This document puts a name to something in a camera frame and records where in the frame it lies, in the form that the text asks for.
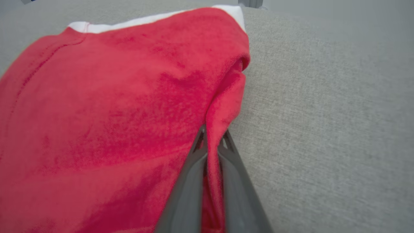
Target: white fabric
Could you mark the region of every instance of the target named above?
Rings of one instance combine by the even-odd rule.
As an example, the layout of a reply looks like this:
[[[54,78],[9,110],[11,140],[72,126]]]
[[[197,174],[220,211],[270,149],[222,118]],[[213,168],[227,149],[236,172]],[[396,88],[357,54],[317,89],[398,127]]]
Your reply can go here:
[[[212,8],[217,8],[217,9],[221,9],[225,11],[227,14],[229,14],[230,16],[234,18],[234,20],[239,24],[239,26],[243,29],[243,31],[246,31],[244,28],[243,12],[239,6],[214,5],[212,6]],[[163,14],[158,14],[158,15],[150,15],[150,16],[136,18],[130,21],[126,21],[126,22],[114,24],[114,25],[90,24],[88,22],[73,22],[69,24],[68,27],[81,33],[97,34],[97,33],[117,30],[117,29],[126,28],[126,27],[133,27],[137,25],[153,23],[160,19],[165,19],[165,18],[171,17],[173,15],[176,15],[176,14],[179,14],[185,11],[190,11],[190,10],[181,10],[181,11],[174,11],[174,12],[163,13]]]

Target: red fabric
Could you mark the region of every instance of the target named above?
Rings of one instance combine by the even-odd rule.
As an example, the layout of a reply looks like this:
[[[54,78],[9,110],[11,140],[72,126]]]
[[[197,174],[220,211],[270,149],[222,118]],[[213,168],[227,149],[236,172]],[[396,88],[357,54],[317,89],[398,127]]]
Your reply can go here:
[[[217,146],[249,59],[214,8],[34,42],[0,80],[0,232],[152,232],[203,124],[203,231],[222,232]]]

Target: gray cushion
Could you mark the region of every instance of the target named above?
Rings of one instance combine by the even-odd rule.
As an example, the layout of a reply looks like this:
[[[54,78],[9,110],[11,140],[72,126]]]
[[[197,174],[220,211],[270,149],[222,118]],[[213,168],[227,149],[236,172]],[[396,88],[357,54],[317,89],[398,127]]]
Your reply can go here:
[[[0,73],[73,21],[214,3],[37,0],[0,18]],[[243,12],[252,62],[230,132],[275,232],[412,232],[413,29]]]

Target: gray upholstery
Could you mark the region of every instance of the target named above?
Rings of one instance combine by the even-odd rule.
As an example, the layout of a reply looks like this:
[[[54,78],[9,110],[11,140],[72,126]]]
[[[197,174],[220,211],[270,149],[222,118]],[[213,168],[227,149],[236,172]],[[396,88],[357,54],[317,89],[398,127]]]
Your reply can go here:
[[[0,73],[73,21],[212,4],[37,0],[0,18]],[[252,61],[230,132],[275,232],[414,232],[412,24],[243,12]]]

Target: red towel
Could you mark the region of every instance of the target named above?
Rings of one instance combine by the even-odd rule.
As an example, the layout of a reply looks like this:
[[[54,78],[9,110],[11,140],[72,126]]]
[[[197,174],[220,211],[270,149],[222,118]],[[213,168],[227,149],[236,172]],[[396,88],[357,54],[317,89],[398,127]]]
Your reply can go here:
[[[223,232],[217,146],[249,63],[240,7],[40,38],[0,80],[0,232],[152,232],[207,126],[203,232]]]

